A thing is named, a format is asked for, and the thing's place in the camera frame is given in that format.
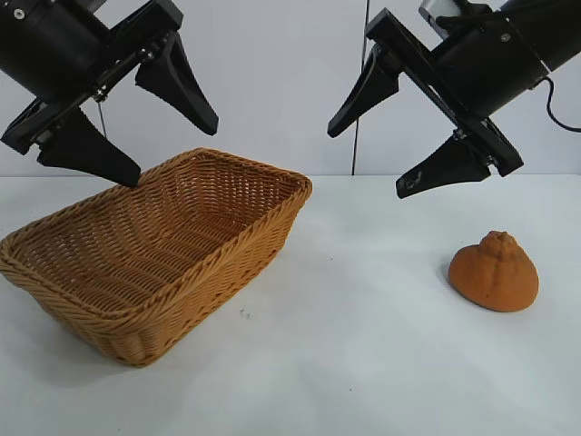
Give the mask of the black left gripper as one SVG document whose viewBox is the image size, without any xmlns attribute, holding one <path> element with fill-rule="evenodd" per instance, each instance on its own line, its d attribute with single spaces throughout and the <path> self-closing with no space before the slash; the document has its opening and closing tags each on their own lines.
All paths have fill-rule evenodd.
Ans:
<svg viewBox="0 0 581 436">
<path fill-rule="evenodd" d="M 112 28 L 90 7 L 85 1 L 2 2 L 1 69 L 34 100 L 1 140 L 20 154 L 39 144 L 37 162 L 45 167 L 137 187 L 140 166 L 96 129 L 82 104 L 106 97 L 141 64 L 135 83 L 202 132 L 215 135 L 219 117 L 176 32 L 183 14 L 174 2 L 148 1 Z"/>
</svg>

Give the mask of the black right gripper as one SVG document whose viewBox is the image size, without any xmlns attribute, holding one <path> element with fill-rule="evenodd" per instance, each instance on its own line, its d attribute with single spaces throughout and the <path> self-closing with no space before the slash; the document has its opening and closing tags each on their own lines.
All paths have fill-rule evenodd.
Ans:
<svg viewBox="0 0 581 436">
<path fill-rule="evenodd" d="M 399 75 L 413 84 L 454 124 L 453 134 L 396 181 L 398 198 L 456 183 L 486 180 L 523 165 L 517 149 L 491 115 L 547 74 L 507 21 L 461 25 L 429 50 L 388 10 L 366 28 L 374 45 L 361 74 L 327 134 L 335 138 L 362 115 L 399 91 Z"/>
</svg>

